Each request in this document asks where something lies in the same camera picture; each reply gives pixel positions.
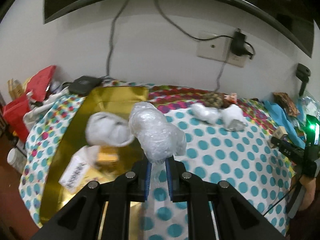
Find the right hand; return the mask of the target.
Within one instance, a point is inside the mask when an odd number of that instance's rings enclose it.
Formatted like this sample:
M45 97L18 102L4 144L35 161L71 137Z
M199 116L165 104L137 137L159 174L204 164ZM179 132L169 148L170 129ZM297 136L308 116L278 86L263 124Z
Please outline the right hand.
M309 178L303 175L299 182L305 187L306 192L298 210L319 212L319 177Z

